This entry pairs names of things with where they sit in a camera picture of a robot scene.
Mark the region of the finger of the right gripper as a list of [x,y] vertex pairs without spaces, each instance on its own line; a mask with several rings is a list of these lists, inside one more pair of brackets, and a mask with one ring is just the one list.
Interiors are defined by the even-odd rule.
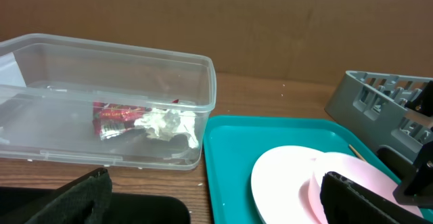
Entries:
[[405,104],[405,107],[425,116],[431,117],[433,113],[432,101],[433,81],[430,81],[413,101],[408,101]]
[[399,204],[432,208],[432,142],[421,147],[412,166],[414,172],[401,181],[393,196]]

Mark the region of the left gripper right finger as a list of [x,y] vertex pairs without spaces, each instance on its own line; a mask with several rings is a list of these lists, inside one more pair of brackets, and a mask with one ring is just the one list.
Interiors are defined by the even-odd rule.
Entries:
[[332,171],[322,178],[320,201],[329,224],[431,224]]

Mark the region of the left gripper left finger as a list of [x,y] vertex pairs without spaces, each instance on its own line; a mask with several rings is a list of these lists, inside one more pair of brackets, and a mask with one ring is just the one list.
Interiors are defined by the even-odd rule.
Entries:
[[112,180],[98,168],[30,204],[26,223],[101,223],[112,197]]

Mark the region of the pink bowl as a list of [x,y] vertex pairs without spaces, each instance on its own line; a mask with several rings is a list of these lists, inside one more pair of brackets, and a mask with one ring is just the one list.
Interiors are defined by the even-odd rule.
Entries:
[[397,187],[397,183],[376,167],[354,156],[338,152],[322,153],[316,157],[312,170],[308,197],[311,208],[320,223],[327,223],[320,201],[320,192],[322,178],[330,171],[354,181],[394,204],[396,203],[392,192]]

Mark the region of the pink round plate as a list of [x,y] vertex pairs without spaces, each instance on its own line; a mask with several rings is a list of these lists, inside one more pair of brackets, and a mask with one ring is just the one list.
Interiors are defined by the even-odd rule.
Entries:
[[311,208],[308,189],[314,162],[322,154],[312,148],[285,145],[258,158],[250,186],[263,223],[320,224]]

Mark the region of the red snack wrapper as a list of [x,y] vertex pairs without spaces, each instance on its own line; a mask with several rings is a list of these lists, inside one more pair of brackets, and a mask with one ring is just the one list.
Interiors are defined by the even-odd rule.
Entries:
[[93,102],[93,128],[101,140],[118,137],[136,129],[136,120],[162,115],[168,109]]

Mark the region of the white napkin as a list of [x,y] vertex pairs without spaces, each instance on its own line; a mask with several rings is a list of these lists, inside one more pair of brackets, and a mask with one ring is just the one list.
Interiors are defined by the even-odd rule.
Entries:
[[195,133],[196,114],[190,111],[152,108],[134,126],[145,129],[150,139],[170,141],[174,136],[184,135],[190,148],[197,148],[199,141]]

